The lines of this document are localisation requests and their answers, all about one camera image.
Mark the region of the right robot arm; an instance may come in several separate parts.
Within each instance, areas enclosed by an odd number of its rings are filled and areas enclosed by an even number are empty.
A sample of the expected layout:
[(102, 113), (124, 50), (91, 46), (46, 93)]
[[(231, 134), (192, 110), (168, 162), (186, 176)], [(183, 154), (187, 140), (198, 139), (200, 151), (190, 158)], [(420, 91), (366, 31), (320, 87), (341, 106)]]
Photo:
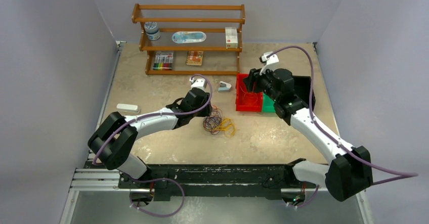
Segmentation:
[(344, 201), (373, 185), (371, 156), (363, 147), (344, 142), (313, 112), (311, 78), (294, 76), (287, 69), (251, 69), (243, 78), (249, 93), (263, 93), (273, 101), (276, 115), (304, 135), (323, 155), (327, 164), (300, 159), (284, 173), (285, 183), (296, 187), (309, 182), (327, 188), (337, 201)]

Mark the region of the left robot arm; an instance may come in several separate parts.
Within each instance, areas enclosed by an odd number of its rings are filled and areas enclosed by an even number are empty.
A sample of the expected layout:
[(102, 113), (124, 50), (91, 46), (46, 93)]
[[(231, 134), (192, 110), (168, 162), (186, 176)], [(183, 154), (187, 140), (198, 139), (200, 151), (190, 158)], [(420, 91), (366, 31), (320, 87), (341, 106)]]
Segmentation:
[(131, 153), (136, 140), (163, 130), (187, 125), (195, 117), (211, 113), (211, 93), (199, 88), (190, 89), (185, 97), (176, 99), (164, 108), (136, 116), (113, 112), (102, 122), (88, 140), (88, 147), (108, 170), (119, 170), (131, 177), (138, 188), (150, 184), (149, 167)]

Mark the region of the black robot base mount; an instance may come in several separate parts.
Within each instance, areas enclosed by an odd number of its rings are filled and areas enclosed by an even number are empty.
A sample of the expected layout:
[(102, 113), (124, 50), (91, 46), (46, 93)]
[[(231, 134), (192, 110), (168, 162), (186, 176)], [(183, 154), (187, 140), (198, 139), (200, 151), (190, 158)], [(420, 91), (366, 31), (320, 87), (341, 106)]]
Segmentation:
[(263, 197), (292, 201), (315, 188), (292, 178), (288, 164), (150, 164), (146, 180), (120, 173), (118, 187), (133, 191), (151, 189), (156, 201), (173, 196)]

